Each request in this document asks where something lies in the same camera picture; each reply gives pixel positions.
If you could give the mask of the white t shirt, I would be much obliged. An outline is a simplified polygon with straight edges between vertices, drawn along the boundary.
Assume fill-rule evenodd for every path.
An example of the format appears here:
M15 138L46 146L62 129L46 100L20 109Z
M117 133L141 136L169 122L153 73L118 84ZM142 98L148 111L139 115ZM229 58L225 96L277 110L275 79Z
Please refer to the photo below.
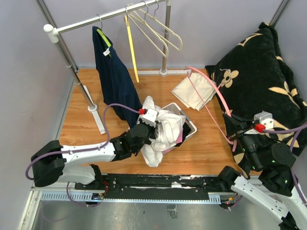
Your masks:
M176 140L183 130L186 118L155 105L151 96L145 98L142 108L152 108L159 113L157 118L158 138L150 139L151 144L146 144L141 149L146 164L150 167L158 167L164 156L163 151L176 145Z

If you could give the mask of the black t shirt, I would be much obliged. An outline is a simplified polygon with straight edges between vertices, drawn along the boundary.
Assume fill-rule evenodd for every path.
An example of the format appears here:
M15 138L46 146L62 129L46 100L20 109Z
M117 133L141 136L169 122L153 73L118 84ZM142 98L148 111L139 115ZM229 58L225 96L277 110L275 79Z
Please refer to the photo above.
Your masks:
M182 133L183 133L182 143L185 141L185 139L190 134L190 132L191 132L191 128L189 127L187 123L185 123L183 125L183 130L182 130Z

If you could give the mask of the pink t shirt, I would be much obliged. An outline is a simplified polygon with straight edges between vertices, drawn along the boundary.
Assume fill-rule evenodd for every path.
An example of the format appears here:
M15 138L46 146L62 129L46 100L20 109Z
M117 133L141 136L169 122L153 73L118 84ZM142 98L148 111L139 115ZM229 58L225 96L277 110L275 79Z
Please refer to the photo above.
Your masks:
M181 132L176 140L176 145L179 144L179 143L182 143L182 139L183 139L183 133ZM170 152L172 149L174 149L176 146L173 146L165 151L163 151L163 154L166 154L168 152Z

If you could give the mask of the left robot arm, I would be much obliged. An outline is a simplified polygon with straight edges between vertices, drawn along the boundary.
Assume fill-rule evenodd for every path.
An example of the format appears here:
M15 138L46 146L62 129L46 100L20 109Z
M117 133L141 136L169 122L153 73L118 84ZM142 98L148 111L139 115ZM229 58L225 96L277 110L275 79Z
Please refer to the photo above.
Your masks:
M56 182L81 184L91 189L102 186L101 171L95 162L121 161L137 155L143 146L157 136L157 122L140 120L133 128L109 142L93 145L67 146L52 140L31 157L26 171L33 172L36 187Z

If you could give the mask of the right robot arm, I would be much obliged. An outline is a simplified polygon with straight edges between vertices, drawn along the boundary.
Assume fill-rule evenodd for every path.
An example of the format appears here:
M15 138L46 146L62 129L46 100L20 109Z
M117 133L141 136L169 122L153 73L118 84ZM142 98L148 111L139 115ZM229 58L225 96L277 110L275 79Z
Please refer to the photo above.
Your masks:
M277 200L252 185L243 175L225 166L217 176L218 188L236 192L263 207L279 223L282 230L307 228L307 205L299 190L299 182L292 175L295 157L289 147L275 140L261 142L257 135L274 128L272 114L261 112L252 120L224 114L228 138L237 141L243 150L250 170L260 172L262 185L278 197Z

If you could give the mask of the wooden hanger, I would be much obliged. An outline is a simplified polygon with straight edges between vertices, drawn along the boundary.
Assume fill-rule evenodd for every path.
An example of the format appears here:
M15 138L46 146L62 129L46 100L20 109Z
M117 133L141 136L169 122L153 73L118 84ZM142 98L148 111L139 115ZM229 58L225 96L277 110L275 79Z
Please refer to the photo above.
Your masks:
M146 10L139 8L128 12L128 20L136 26L136 28L148 39L148 41L164 58L168 58L168 40L148 24L147 19L156 18L149 14L149 5L145 1L142 1L142 3L144 3L144 7L146 8ZM160 46L155 42L155 40L152 39L151 36L153 36L157 41L159 41L162 44L163 48L160 48Z

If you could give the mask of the pink white hanger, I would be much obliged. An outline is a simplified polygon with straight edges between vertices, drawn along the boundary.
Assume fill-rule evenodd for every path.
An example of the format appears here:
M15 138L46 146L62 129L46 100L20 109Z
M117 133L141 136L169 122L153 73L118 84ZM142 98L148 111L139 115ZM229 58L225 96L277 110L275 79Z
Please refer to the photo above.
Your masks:
M217 121L207 107L207 103L210 102L211 99L216 95L215 83L213 83L214 87L212 87L212 85L210 84L210 78L196 68L185 67L184 70L187 71L187 77L185 78L186 82L184 83L184 85L188 87L188 96L186 96L186 99L188 100L188 105L186 105L186 107L191 106L197 111L200 111L203 107L205 107L223 137L231 145L232 152L235 152L236 144L228 140L228 138L221 130L219 124L217 123Z

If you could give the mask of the yellow hanger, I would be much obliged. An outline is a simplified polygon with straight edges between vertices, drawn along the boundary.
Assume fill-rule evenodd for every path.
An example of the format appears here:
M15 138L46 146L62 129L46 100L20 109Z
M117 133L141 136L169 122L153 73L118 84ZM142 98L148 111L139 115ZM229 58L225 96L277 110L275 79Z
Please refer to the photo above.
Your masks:
M135 58L133 38L132 38L132 33L131 33L131 28L130 28L130 23L129 23L127 7L125 7L125 12L126 12L126 15L124 16L124 20L125 20L125 23L126 23L126 28L127 28L127 33L128 33L128 41L129 41L129 45L130 45L130 53L131 53L133 71L134 71L136 82L139 83L140 80L139 80L139 75L138 75L138 70L137 70L137 63L136 63L136 58Z

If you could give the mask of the green hanger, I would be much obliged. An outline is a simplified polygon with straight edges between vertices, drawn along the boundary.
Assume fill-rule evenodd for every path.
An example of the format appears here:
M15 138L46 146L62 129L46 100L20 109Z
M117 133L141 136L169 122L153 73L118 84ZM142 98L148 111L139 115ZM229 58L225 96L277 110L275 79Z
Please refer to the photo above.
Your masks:
M111 42L109 41L109 39L107 38L107 36L104 34L103 32L103 24L102 24L102 20L101 17L97 14L97 16L99 17L100 23L101 23L101 27L96 29L96 32L100 35L100 37L102 38L102 40L104 41L106 48L103 52L104 56L109 56L111 57L111 52L110 52L110 47L112 46Z

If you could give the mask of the metal clothes rack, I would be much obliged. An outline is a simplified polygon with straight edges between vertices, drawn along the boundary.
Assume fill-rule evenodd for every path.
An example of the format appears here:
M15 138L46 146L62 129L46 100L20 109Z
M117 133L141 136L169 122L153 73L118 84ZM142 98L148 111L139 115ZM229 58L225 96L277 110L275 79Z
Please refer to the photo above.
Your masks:
M155 5L155 4L158 5L160 3L159 0L147 0L145 2L149 6ZM55 24L55 22L54 22L54 20L51 16L48 8L47 8L47 5L45 4L45 2L43 0L38 0L37 4L38 4L38 6L40 6L41 11L42 11L43 15L46 17L47 22L48 22L48 24L45 24L44 27L43 27L44 31L48 35L50 41L57 46L58 50L62 54L64 60L67 63L66 67L69 68L73 72L74 82L78 86L78 88L80 89L80 91L81 91L83 97L85 98L85 100L87 101L88 111L89 111L89 113L91 113L93 115L93 118L96 122L96 125L97 125L97 128L98 128L100 134L101 135L105 134L106 131L105 131L105 128L103 126L102 119L101 119L99 112L98 112L98 106L92 100L91 95L88 91L88 88L85 85L83 85L81 80L79 79L79 77L78 77L79 69L78 69L77 65L75 64L73 57L70 54L64 40L61 37L62 33L72 31L72 30L75 30L75 29L78 29L78 28L99 22L100 21L99 17L95 16L94 18L90 18L90 19L87 19L87 20L84 20L84 21L81 21L81 22L78 22L78 23L67 25L67 26L64 26L64 27L61 27L61 28L56 28L55 27L56 24ZM144 8L144 3L140 2L140 3L137 3L137 4L132 4L130 6L126 6L126 7L127 7L128 12L130 12L130 11L133 11L135 9ZM121 8L121 9L118 9L118 10L115 10L115 11L111 11L111 12L108 12L108 13L105 13L105 14L101 14L99 16L101 17L101 20L103 21L103 20L106 20L106 19L110 19L110 18L119 16L119 15L122 15L122 14L126 15L125 8ZM178 40L173 35L169 34L167 36L167 38L171 43L173 43L176 46L179 46ZM163 57L162 67L161 67L160 70L140 70L140 71L138 71L138 75L139 76L140 75L141 76L159 75L161 77L166 77L168 75L175 75L175 76L176 75L187 75L187 71L183 70L183 69L168 70L166 68L167 59L168 58Z

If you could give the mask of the navy blue t shirt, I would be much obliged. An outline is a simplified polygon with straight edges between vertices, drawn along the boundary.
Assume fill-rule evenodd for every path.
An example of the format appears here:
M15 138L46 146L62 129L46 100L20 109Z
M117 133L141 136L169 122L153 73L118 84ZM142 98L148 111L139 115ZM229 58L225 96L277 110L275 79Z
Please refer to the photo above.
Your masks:
M94 46L95 66L99 73L104 103L122 104L138 111L142 108L138 93L132 82L130 74L118 57L115 49L110 47L111 57L104 56L106 45L96 32L99 27L92 27L92 41Z

